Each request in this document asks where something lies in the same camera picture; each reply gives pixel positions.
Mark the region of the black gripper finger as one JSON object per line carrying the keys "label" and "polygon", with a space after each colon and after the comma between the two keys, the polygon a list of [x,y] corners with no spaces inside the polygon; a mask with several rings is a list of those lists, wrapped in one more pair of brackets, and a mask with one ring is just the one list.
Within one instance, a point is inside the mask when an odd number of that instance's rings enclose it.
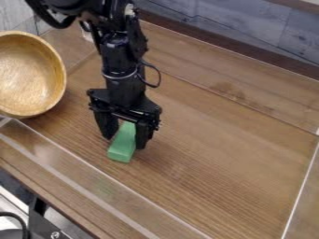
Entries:
{"label": "black gripper finger", "polygon": [[136,149],[144,149],[146,142],[153,137],[155,126],[149,121],[140,121],[136,124]]}
{"label": "black gripper finger", "polygon": [[113,115],[113,110],[93,110],[94,120],[101,131],[101,135],[110,140],[118,130],[118,119]]}

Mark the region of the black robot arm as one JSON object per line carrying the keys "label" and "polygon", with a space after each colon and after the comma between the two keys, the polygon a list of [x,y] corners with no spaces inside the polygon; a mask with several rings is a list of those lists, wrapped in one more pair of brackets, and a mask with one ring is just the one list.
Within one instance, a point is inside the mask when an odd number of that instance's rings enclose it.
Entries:
{"label": "black robot arm", "polygon": [[137,149],[146,146],[160,127],[160,106],[145,95],[155,85],[145,80],[151,64],[142,59],[148,39],[140,28],[133,0],[25,0],[41,20],[56,29],[77,22],[90,33],[102,60],[105,87],[86,91],[89,109],[105,139],[118,121],[134,125]]}

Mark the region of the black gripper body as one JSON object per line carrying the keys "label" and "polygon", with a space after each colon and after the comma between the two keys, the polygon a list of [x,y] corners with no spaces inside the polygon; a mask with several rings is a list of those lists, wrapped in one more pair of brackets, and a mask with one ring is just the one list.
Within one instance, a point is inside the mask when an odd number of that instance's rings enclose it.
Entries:
{"label": "black gripper body", "polygon": [[161,107],[145,95],[145,84],[140,74],[128,78],[106,78],[105,87],[89,89],[89,109],[113,110],[118,120],[133,123],[149,121],[155,131],[160,128]]}

